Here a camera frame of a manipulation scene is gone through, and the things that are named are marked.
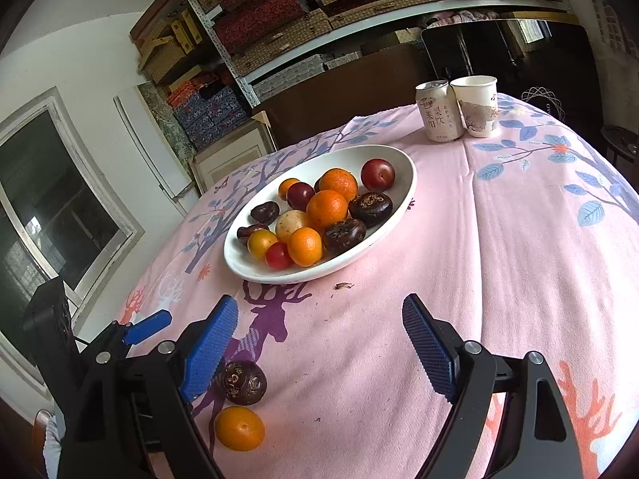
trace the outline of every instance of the can lid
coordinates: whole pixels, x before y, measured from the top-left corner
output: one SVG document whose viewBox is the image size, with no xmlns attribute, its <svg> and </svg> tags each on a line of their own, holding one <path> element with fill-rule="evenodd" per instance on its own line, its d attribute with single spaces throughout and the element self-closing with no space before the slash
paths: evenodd
<svg viewBox="0 0 639 479">
<path fill-rule="evenodd" d="M 439 88 L 446 86 L 448 81 L 446 79 L 439 79 L 438 81 L 430 81 L 429 83 L 422 83 L 415 87 L 415 90 L 431 90 L 433 88 Z"/>
</svg>

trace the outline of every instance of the beverage can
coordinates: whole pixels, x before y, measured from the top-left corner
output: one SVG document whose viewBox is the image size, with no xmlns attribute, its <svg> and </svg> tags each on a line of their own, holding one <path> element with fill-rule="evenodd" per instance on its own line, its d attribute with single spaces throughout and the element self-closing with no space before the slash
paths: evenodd
<svg viewBox="0 0 639 479">
<path fill-rule="evenodd" d="M 429 140 L 449 142 L 464 134 L 455 91 L 448 81 L 441 79 L 423 83 L 415 90 L 415 102 Z"/>
</svg>

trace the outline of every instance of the purple deer print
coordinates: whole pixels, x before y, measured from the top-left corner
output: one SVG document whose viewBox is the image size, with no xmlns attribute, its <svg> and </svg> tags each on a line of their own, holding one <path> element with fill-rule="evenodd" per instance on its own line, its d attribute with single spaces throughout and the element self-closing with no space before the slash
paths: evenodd
<svg viewBox="0 0 639 479">
<path fill-rule="evenodd" d="M 248 328 L 248 333 L 241 339 L 232 338 L 226 351 L 224 352 L 225 360 L 250 360 L 257 362 L 262 354 L 264 341 L 268 335 L 271 335 L 276 342 L 283 342 L 288 336 L 288 331 L 284 324 L 284 316 L 286 312 L 283 304 L 298 304 L 308 299 L 312 294 L 304 294 L 302 290 L 306 283 L 295 285 L 260 285 L 262 291 L 260 296 L 254 299 L 250 295 L 248 281 L 242 283 L 244 290 L 244 300 L 250 305 L 256 306 L 251 310 L 257 316 Z M 267 299 L 266 295 L 275 291 L 271 299 Z M 204 394 L 202 401 L 193 409 L 193 417 L 196 417 L 203 409 L 213 403 L 213 411 L 211 412 L 211 420 L 209 422 L 210 451 L 213 452 L 215 444 L 215 432 L 213 430 L 213 422 L 218 413 L 224 406 L 224 393 L 221 387 L 214 381 Z"/>
</svg>

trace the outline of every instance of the pink cloth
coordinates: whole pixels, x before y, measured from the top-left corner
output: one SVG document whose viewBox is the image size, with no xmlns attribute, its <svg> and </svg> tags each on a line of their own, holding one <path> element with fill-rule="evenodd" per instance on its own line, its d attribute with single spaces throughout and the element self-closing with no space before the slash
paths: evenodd
<svg viewBox="0 0 639 479">
<path fill-rule="evenodd" d="M 268 390 L 252 408 L 263 445 L 213 456 L 240 477 L 414 477 L 448 414 L 402 326 L 405 296 L 491 352 L 540 350 L 565 393 L 587 479 L 639 418 L 639 197 L 592 147 L 551 116 L 500 94 L 502 135 L 434 144 L 416 106 L 356 117 L 235 171 L 209 191 L 140 279 L 121 321 L 168 309 L 173 323 L 134 354 L 204 318 L 222 294 L 240 321 L 226 358 L 257 361 Z M 295 164 L 384 143 L 417 166 L 415 198 L 371 253 L 333 275 L 271 286 L 226 267 L 230 223 Z M 335 290 L 335 284 L 354 284 Z M 207 445 L 221 398 L 194 402 Z M 501 412 L 493 407 L 468 477 L 482 477 Z"/>
</svg>

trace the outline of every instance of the dark purple fruit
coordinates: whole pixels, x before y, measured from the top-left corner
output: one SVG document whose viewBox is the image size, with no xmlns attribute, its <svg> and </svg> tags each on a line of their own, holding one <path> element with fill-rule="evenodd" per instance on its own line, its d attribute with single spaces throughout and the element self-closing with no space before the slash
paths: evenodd
<svg viewBox="0 0 639 479">
<path fill-rule="evenodd" d="M 291 185 L 286 192 L 286 201 L 292 209 L 306 212 L 306 206 L 315 196 L 313 188 L 305 182 L 297 182 Z"/>
<path fill-rule="evenodd" d="M 356 196 L 348 204 L 351 216 L 362 220 L 366 227 L 385 222 L 393 213 L 393 202 L 384 193 L 365 193 Z"/>
<path fill-rule="evenodd" d="M 255 232 L 256 230 L 268 230 L 268 227 L 262 224 L 255 224 L 249 225 L 248 227 L 238 228 L 238 240 L 240 240 L 240 243 L 242 243 L 244 246 L 247 246 L 248 238 L 250 238 L 250 235 L 253 234 L 253 232 Z"/>
<path fill-rule="evenodd" d="M 258 205 L 250 212 L 250 216 L 262 225 L 270 225 L 279 216 L 279 205 L 275 202 Z"/>
<path fill-rule="evenodd" d="M 366 236 L 366 225 L 355 218 L 346 218 L 331 225 L 324 231 L 322 242 L 324 248 L 333 254 L 343 254 L 362 243 Z"/>
<path fill-rule="evenodd" d="M 266 376 L 260 366 L 250 360 L 227 363 L 221 375 L 224 394 L 236 405 L 253 405 L 266 392 Z"/>
</svg>

